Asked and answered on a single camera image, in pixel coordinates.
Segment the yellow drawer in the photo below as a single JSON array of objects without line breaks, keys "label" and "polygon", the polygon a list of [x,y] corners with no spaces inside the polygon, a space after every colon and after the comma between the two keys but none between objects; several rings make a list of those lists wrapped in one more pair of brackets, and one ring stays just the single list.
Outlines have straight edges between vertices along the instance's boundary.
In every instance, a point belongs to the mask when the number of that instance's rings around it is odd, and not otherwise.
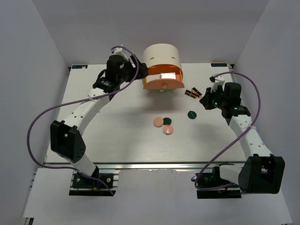
[{"label": "yellow drawer", "polygon": [[142,84],[143,84],[143,87],[146,85],[146,78],[142,79]]}]

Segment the orange top drawer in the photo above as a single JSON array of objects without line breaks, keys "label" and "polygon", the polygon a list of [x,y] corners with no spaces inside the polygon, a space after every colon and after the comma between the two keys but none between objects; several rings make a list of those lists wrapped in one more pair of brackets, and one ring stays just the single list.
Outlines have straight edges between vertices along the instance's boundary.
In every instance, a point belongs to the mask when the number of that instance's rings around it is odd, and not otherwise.
[{"label": "orange top drawer", "polygon": [[157,75],[161,73],[176,73],[176,80],[160,79],[146,82],[146,85],[143,87],[143,89],[182,89],[185,87],[183,83],[183,72],[181,67],[171,64],[159,64],[149,67],[149,75]]}]

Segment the green round compact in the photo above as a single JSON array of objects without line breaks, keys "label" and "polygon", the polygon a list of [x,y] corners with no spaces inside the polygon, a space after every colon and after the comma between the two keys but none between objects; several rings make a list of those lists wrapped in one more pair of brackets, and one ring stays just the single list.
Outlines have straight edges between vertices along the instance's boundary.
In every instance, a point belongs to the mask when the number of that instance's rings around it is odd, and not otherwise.
[{"label": "green round compact", "polygon": [[188,116],[191,120],[194,120],[194,119],[197,117],[197,114],[196,114],[196,112],[194,112],[194,111],[189,111],[189,112],[187,113],[187,116]]}]

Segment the pink square compact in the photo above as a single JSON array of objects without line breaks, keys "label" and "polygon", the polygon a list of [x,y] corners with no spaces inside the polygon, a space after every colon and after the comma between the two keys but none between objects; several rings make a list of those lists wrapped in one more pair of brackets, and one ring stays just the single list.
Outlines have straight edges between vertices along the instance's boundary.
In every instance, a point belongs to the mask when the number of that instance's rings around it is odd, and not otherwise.
[{"label": "pink square compact", "polygon": [[160,79],[175,79],[176,80],[176,73],[161,73]]}]

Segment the peach puff with ribbon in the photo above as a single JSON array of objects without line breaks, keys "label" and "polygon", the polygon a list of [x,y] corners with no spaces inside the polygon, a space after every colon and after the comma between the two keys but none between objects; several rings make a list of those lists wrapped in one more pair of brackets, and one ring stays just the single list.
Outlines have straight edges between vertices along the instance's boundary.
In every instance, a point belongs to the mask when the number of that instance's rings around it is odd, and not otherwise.
[{"label": "peach puff with ribbon", "polygon": [[173,128],[172,125],[164,125],[164,127],[163,127],[163,133],[165,135],[171,135],[173,133],[173,131],[174,131],[174,128]]}]

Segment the peach powder puff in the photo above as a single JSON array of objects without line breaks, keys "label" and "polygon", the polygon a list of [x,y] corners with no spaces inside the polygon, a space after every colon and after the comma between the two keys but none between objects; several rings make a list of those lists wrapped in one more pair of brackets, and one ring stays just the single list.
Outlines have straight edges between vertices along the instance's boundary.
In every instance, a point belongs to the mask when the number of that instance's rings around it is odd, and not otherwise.
[{"label": "peach powder puff", "polygon": [[162,127],[164,125],[164,119],[162,117],[156,117],[153,120],[153,125],[157,128]]}]

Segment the white square compact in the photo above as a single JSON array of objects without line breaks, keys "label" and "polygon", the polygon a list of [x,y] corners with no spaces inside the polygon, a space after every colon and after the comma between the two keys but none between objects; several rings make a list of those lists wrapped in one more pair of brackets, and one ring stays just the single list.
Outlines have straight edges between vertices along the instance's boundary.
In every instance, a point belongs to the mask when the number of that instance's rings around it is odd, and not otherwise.
[{"label": "white square compact", "polygon": [[149,83],[149,82],[154,81],[154,80],[160,80],[161,79],[161,74],[149,75],[146,78],[147,78],[147,83]]}]

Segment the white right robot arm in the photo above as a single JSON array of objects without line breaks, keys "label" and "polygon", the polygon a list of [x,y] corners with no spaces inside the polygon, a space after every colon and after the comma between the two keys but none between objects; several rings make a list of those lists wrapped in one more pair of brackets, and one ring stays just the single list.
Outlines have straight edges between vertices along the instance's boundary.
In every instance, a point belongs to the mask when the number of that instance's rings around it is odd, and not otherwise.
[{"label": "white right robot arm", "polygon": [[264,145],[257,130],[251,125],[249,110],[241,105],[240,94],[241,85],[238,83],[214,82],[199,101],[206,110],[221,110],[222,117],[239,138],[246,158],[243,166],[215,166],[212,183],[217,187],[233,183],[244,193],[277,194],[285,162],[282,157],[274,156]]}]

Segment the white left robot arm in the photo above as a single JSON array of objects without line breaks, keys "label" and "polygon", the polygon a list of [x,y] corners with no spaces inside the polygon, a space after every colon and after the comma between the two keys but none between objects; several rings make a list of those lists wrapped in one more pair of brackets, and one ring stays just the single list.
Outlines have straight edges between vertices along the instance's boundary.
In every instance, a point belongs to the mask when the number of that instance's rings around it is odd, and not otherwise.
[{"label": "white left robot arm", "polygon": [[99,182],[99,169],[86,155],[82,135],[96,114],[108,104],[123,83],[140,80],[148,75],[148,68],[133,55],[126,59],[111,55],[92,85],[88,101],[80,103],[62,121],[55,120],[50,126],[50,148],[66,159],[83,175],[83,182],[94,187]]}]

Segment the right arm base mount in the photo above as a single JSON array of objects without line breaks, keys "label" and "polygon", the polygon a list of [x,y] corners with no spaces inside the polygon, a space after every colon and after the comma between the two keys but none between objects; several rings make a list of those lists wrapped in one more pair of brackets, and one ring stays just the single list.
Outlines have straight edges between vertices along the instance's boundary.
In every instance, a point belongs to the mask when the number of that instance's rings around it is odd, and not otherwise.
[{"label": "right arm base mount", "polygon": [[234,164],[220,164],[214,166],[211,172],[204,172],[197,180],[197,173],[191,178],[192,182],[197,182],[197,186],[202,190],[197,190],[198,199],[238,199],[242,197],[242,192],[238,183],[231,183],[225,178],[233,178],[238,181],[238,175],[242,167]]}]

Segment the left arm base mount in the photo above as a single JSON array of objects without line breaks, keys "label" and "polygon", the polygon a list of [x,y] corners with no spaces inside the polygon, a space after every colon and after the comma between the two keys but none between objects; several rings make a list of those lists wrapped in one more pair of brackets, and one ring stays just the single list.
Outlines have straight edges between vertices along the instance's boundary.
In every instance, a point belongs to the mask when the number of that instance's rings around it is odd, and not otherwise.
[{"label": "left arm base mount", "polygon": [[115,169],[99,169],[98,180],[88,179],[79,172],[73,172],[69,196],[108,196],[112,197],[117,189],[119,172]]}]

